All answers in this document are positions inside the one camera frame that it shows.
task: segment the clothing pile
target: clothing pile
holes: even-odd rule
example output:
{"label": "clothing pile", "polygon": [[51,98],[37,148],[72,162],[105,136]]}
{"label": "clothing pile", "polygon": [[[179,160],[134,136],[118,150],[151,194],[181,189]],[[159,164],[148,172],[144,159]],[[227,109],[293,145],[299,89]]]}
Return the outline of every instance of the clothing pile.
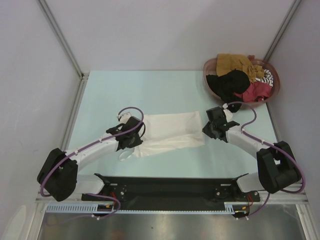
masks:
{"label": "clothing pile", "polygon": [[[271,96],[274,78],[271,72],[262,66],[253,65],[240,54],[219,54],[216,74],[207,75],[209,88],[225,103],[259,102]],[[228,109],[235,113],[241,104],[232,104]]]}

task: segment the metal frame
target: metal frame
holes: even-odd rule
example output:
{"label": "metal frame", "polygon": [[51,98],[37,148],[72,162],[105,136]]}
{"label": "metal frame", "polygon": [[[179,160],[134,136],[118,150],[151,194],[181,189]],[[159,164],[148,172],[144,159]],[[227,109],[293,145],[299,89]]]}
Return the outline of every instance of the metal frame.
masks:
{"label": "metal frame", "polygon": [[[46,213],[72,213],[72,214],[109,214],[112,210],[101,211],[98,210],[99,205],[105,205],[103,203],[50,203],[46,208]],[[225,203],[225,210],[211,210],[211,211],[147,211],[147,210],[119,210],[118,214],[215,214],[215,215],[231,215],[235,211],[232,204]]]}
{"label": "metal frame", "polygon": [[320,239],[319,229],[316,225],[310,205],[297,205],[296,209],[300,217],[306,240]]}
{"label": "metal frame", "polygon": [[79,78],[82,78],[83,72],[81,71],[80,66],[79,66],[73,52],[71,51],[71,48],[70,48],[66,38],[64,37],[54,15],[52,14],[46,0],[36,0],[36,1],[39,4],[39,7],[42,10],[45,18],[47,19],[47,22],[50,25],[54,35],[56,36],[57,40],[59,41],[63,51],[65,52],[66,56],[68,57],[68,59],[72,63],[72,67],[74,68],[74,70],[78,74]]}
{"label": "metal frame", "polygon": [[35,203],[35,204],[36,204],[36,209],[35,209],[33,221],[31,224],[31,228],[28,233],[28,236],[24,238],[26,240],[38,239],[38,236],[41,230],[41,225],[45,216],[46,208],[48,206],[48,204],[46,203]]}
{"label": "metal frame", "polygon": [[73,100],[73,105],[70,111],[70,115],[68,118],[68,122],[62,137],[62,141],[61,141],[61,145],[60,145],[60,149],[61,150],[67,150],[70,139],[71,139],[71,135],[72,135],[72,131],[74,129],[75,126],[75,122],[77,119],[77,115],[78,115],[78,111],[80,108],[80,103],[82,100],[82,97],[84,96],[85,93],[85,88],[87,85],[87,81],[89,78],[89,73],[84,73],[83,77],[81,78],[81,81],[78,84],[77,90],[76,90],[76,94]]}
{"label": "metal frame", "polygon": [[287,12],[278,32],[276,33],[273,41],[272,41],[272,44],[270,45],[268,51],[266,52],[263,60],[265,61],[269,61],[270,57],[272,56],[272,54],[274,53],[280,39],[282,38],[282,36],[284,35],[285,31],[287,30],[293,16],[295,15],[295,13],[297,12],[301,2],[303,0],[294,0],[289,11]]}

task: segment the white garment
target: white garment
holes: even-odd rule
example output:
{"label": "white garment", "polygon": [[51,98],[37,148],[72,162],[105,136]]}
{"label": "white garment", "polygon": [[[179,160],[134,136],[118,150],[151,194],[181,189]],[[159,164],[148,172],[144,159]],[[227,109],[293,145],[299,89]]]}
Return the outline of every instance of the white garment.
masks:
{"label": "white garment", "polygon": [[271,72],[267,69],[264,70],[264,77],[263,78],[255,78],[256,81],[269,84],[271,87],[274,86],[274,76],[272,76]]}
{"label": "white garment", "polygon": [[146,114],[143,122],[143,143],[134,148],[133,154],[145,157],[174,149],[199,147],[205,144],[199,111],[177,114]]}

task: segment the pink basket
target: pink basket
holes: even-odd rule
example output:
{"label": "pink basket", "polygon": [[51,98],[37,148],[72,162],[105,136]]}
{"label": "pink basket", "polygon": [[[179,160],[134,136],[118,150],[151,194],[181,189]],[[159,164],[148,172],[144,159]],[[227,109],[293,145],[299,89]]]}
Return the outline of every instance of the pink basket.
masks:
{"label": "pink basket", "polygon": [[[271,72],[272,76],[273,76],[273,87],[271,89],[271,96],[264,100],[264,101],[253,101],[253,102],[247,102],[247,104],[250,104],[252,106],[257,106],[257,105],[261,105],[266,103],[267,101],[269,101],[270,99],[274,98],[281,87],[280,84],[280,79],[279,79],[279,75],[277,73],[277,71],[275,70],[274,66],[272,66],[270,63],[261,60],[261,59],[250,59],[250,61],[252,62],[253,65],[259,65],[262,66],[263,69],[267,69]],[[215,94],[209,87],[208,82],[207,82],[207,75],[217,75],[216,73],[216,69],[217,69],[217,58],[212,58],[210,60],[208,60],[203,67],[203,77],[204,77],[204,82],[205,85],[207,86],[207,90],[209,92],[209,94],[217,99],[221,99],[217,94]]]}

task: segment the white wall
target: white wall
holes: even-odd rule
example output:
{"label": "white wall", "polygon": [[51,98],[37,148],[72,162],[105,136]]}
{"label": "white wall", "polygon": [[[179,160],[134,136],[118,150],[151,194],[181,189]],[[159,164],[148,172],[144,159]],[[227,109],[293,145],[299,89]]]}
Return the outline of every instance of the white wall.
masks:
{"label": "white wall", "polygon": [[307,197],[320,224],[319,12],[320,1],[303,1],[272,55],[282,89],[270,107],[281,139],[306,174]]}
{"label": "white wall", "polygon": [[201,70],[218,53],[263,58],[293,0],[47,0],[89,70]]}
{"label": "white wall", "polygon": [[30,223],[37,175],[61,142],[79,79],[35,0],[1,1],[0,33],[1,236],[21,205]]}

